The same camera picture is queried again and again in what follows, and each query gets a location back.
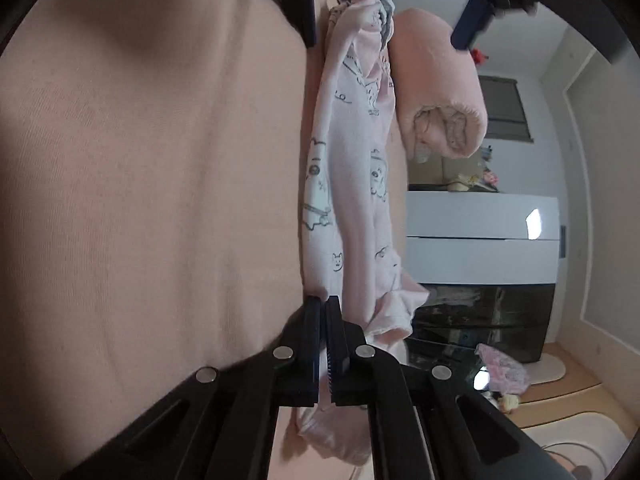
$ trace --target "pink bed sheet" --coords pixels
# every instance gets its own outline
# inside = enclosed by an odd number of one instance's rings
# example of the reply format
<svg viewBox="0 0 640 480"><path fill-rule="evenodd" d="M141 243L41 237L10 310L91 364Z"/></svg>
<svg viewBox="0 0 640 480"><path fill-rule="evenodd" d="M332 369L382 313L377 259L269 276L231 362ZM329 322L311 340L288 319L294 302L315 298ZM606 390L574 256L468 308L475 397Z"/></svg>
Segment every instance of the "pink bed sheet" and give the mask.
<svg viewBox="0 0 640 480"><path fill-rule="evenodd" d="M316 0L320 36L334 3ZM0 426L37 480L300 306L321 71L271 0L39 0L18 28L0 58ZM289 417L270 478L349 478Z"/></svg>

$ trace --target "rivet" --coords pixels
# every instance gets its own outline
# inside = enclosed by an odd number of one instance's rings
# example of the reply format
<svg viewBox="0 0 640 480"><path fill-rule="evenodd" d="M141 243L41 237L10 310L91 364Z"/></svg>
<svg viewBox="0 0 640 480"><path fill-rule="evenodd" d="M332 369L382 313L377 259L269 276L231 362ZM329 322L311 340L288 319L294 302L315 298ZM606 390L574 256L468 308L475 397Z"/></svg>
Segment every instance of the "rivet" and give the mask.
<svg viewBox="0 0 640 480"><path fill-rule="evenodd" d="M196 372L196 379L199 383L212 383L216 380L218 372L215 368L205 366Z"/></svg>
<svg viewBox="0 0 640 480"><path fill-rule="evenodd" d="M293 349L288 346L278 346L274 349L273 356L276 359L290 359L293 357Z"/></svg>
<svg viewBox="0 0 640 480"><path fill-rule="evenodd" d="M445 365L434 366L431 369L431 375L440 381L447 381L451 378L451 368Z"/></svg>
<svg viewBox="0 0 640 480"><path fill-rule="evenodd" d="M376 354L376 349L370 345L360 345L356 348L356 355L365 359L373 357Z"/></svg>

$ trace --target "wall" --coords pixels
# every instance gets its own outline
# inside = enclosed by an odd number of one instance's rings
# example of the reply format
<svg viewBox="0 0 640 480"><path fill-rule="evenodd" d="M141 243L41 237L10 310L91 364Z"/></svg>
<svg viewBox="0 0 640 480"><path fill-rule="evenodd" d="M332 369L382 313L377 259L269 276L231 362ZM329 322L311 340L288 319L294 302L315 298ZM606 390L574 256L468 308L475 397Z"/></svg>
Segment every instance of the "wall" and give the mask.
<svg viewBox="0 0 640 480"><path fill-rule="evenodd" d="M394 0L397 11L418 7L437 14L454 26L467 0ZM566 23L551 10L539 6L535 16L508 12L493 20L474 46L489 56L487 68L507 73L526 73L540 78L551 60Z"/></svg>
<svg viewBox="0 0 640 480"><path fill-rule="evenodd" d="M533 143L515 140L486 139L484 146L490 145L494 156L489 168L498 176L498 189L504 193L532 194L558 197L560 222L568 222L566 184L562 156L556 128L546 104L542 86L532 76L480 71L482 75L510 77L518 81L518 92L527 117L527 124ZM555 341L559 331L564 303L566 262L560 260L558 283L554 297L551 322L546 341Z"/></svg>
<svg viewBox="0 0 640 480"><path fill-rule="evenodd" d="M622 337L637 334L640 318L634 278L640 266L634 217L640 206L632 184L640 176L639 81L635 53L609 66L572 29L542 78L559 134L570 220L558 340L636 420L640 352L609 330Z"/></svg>

